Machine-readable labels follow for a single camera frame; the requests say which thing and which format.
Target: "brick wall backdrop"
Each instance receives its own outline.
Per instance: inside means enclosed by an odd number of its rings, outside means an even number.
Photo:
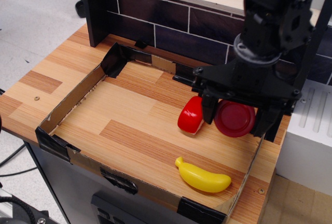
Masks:
[[[106,0],[109,32],[193,58],[225,64],[244,17],[179,0]],[[332,27],[327,28],[308,78],[332,86]],[[280,66],[287,62],[280,61]]]

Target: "caster wheel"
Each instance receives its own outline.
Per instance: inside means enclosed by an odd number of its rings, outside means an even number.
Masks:
[[[229,137],[241,137],[251,131],[255,119],[253,107],[222,100],[219,102],[214,122],[223,134]]]
[[[85,18],[85,8],[83,1],[78,1],[75,5],[75,9],[80,18]]]

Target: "toy banana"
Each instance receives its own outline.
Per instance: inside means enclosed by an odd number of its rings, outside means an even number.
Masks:
[[[192,187],[210,193],[221,192],[231,184],[231,178],[224,174],[215,174],[193,164],[183,162],[179,157],[175,161],[182,179]]]

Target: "black tape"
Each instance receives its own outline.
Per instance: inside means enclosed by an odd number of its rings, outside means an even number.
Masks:
[[[136,194],[138,192],[136,184],[132,181],[105,171],[103,168],[100,168],[100,172],[111,184],[120,189],[124,189],[125,192],[130,194]]]
[[[173,76],[173,80],[191,86],[195,79],[195,76],[193,75],[192,71],[193,69],[191,67],[187,67],[177,63],[175,67],[175,75]]]
[[[199,224],[222,224],[227,217],[224,213],[203,206],[185,197],[181,198],[177,213]]]
[[[129,61],[152,63],[151,54],[118,43],[113,44],[101,62],[101,67],[108,77],[116,78]]]
[[[116,78],[127,62],[128,60],[121,52],[120,45],[115,43],[107,52],[100,65],[105,74],[111,78]]]
[[[50,136],[41,127],[37,127],[35,132],[40,148],[52,155],[57,156],[58,158],[61,158],[64,161],[70,163],[70,157],[68,156],[67,147],[77,152],[80,152],[80,149],[69,144],[62,138],[56,135]]]
[[[149,53],[139,51],[124,45],[120,45],[122,54],[128,61],[140,61],[145,63],[152,63],[152,56]]]
[[[141,40],[138,40],[135,43],[135,47],[141,48],[141,49],[145,49],[147,47],[147,44]]]

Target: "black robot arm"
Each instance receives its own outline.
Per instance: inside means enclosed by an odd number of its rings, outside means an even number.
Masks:
[[[312,0],[244,0],[244,28],[234,41],[237,58],[225,65],[198,67],[192,89],[203,98],[203,117],[211,123],[219,99],[258,108],[251,133],[262,136],[290,115],[301,97],[293,86],[301,70],[302,46],[309,43]],[[279,59],[292,60],[297,73],[281,76]]]

